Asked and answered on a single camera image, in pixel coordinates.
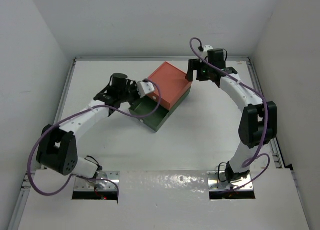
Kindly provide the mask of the orange drawer box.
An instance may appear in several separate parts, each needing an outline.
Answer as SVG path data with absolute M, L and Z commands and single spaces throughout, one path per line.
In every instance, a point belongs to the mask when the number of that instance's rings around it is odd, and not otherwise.
M 192 85 L 185 72 L 168 62 L 164 62 L 148 79 L 159 86 L 160 105 L 167 110 L 171 110 Z

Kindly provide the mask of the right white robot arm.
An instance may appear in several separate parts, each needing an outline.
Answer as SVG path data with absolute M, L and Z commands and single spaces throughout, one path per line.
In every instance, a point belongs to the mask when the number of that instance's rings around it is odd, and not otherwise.
M 238 128 L 239 146 L 226 163 L 223 181 L 233 182 L 246 177 L 251 163 L 261 148 L 277 135 L 277 106 L 244 84 L 233 67 L 226 66 L 227 52 L 210 45 L 200 46 L 197 59 L 188 61 L 186 79 L 192 82 L 212 81 L 223 90 L 241 111 Z

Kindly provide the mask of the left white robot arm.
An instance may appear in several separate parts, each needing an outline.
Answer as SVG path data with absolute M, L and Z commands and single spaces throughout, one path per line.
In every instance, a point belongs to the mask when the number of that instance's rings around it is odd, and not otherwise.
M 108 85 L 80 115 L 68 117 L 56 127 L 47 125 L 43 129 L 44 137 L 39 143 L 36 160 L 62 175 L 74 174 L 93 178 L 99 165 L 79 156 L 78 141 L 97 122 L 118 110 L 122 103 L 132 104 L 140 99 L 146 86 L 144 81 L 133 81 L 125 74 L 114 73 Z

